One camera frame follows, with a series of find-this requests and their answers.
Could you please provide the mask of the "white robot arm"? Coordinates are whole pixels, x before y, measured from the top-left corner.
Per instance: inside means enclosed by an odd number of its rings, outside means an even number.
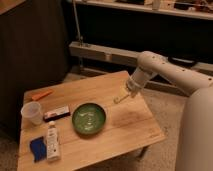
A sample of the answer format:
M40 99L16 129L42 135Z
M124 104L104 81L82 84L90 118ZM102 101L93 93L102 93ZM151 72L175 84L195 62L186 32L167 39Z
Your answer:
M155 75L188 96L180 121L175 171L213 171L213 77L171 64L160 54L143 51L137 58L137 68L114 102L134 98Z

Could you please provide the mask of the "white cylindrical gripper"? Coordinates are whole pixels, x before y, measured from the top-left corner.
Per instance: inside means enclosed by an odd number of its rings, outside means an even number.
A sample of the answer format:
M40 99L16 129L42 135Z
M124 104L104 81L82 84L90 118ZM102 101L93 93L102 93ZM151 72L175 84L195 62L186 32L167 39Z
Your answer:
M114 103L120 103L127 97L135 97L148 83L156 76L155 72L137 67L133 74L126 81L126 89L129 93L121 93L114 98Z

